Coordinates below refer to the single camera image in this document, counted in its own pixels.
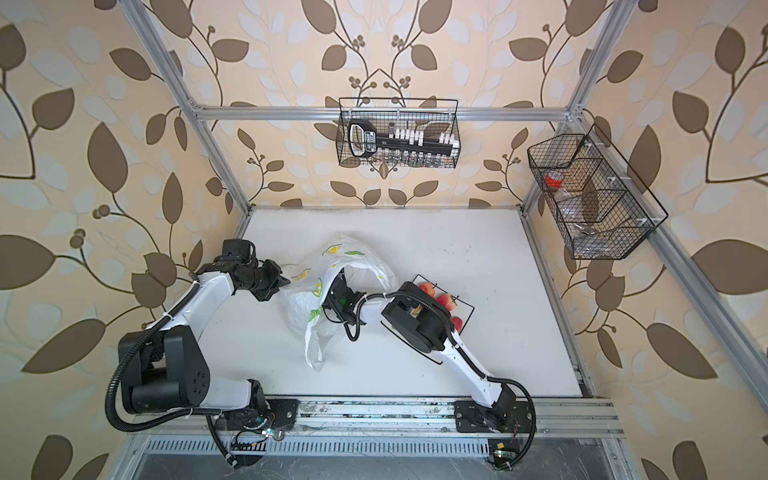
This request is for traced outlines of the white plastic bag fruit print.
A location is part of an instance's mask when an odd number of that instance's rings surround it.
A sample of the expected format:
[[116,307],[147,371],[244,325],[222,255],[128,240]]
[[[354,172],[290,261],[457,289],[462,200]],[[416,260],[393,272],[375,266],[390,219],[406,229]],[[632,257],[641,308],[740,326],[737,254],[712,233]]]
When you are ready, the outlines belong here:
[[277,295],[290,333],[301,342],[305,362],[319,372],[326,363],[327,347],[342,333],[342,320],[330,312],[334,286],[353,292],[393,291],[398,278],[368,244],[339,234],[301,262],[286,267],[290,283]]

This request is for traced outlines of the red fake fruit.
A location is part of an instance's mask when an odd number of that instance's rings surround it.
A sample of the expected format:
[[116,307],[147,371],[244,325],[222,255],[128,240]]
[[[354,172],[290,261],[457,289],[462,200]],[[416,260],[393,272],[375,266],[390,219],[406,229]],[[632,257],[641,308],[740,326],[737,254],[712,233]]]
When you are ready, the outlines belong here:
[[443,293],[437,297],[437,301],[446,308],[449,312],[452,312],[457,308],[457,304],[453,296],[448,293]]
[[432,297],[432,298],[435,298],[435,297],[436,297],[436,290],[435,290],[434,286],[433,286],[431,283],[429,283],[429,282],[424,282],[424,283],[422,283],[422,284],[420,284],[420,285],[419,285],[419,288],[420,288],[420,289],[421,289],[421,290],[422,290],[424,293],[426,293],[427,295],[429,295],[430,297]]

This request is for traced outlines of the red fake apple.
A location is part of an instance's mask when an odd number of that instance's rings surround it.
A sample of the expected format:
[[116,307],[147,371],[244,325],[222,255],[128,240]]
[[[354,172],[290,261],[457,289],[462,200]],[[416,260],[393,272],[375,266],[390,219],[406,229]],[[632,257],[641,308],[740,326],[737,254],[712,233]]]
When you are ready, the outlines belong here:
[[454,329],[455,329],[457,332],[461,332],[461,330],[462,330],[462,328],[463,328],[463,325],[464,325],[464,322],[463,322],[463,320],[462,320],[461,318],[459,318],[459,317],[453,316],[453,317],[450,319],[450,321],[451,321],[451,323],[452,323],[452,325],[453,325]]

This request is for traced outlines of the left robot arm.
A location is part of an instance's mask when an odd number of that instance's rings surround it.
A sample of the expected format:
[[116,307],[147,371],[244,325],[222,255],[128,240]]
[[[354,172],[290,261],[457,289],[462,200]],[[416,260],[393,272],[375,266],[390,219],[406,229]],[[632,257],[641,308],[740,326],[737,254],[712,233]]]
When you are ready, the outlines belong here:
[[225,240],[221,255],[191,278],[184,296],[158,320],[121,338],[105,416],[124,433],[201,417],[219,453],[237,469],[243,465],[242,452],[284,439],[295,425],[299,403],[271,404],[259,381],[213,375],[199,339],[236,292],[266,302],[290,282],[276,262],[258,259],[254,244],[244,239]]

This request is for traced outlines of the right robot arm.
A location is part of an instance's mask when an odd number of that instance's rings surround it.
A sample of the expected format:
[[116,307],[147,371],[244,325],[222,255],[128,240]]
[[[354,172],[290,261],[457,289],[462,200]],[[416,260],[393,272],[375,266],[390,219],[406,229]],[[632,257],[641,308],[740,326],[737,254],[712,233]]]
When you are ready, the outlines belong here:
[[519,381],[494,376],[469,351],[453,321],[451,295],[430,294],[413,282],[388,293],[350,288],[344,272],[330,284],[322,308],[332,311],[348,339],[359,339],[366,316],[382,325],[418,354],[452,369],[467,386],[470,398],[453,404],[456,431],[507,436],[489,447],[488,462],[511,471],[529,453],[537,432],[533,397]]

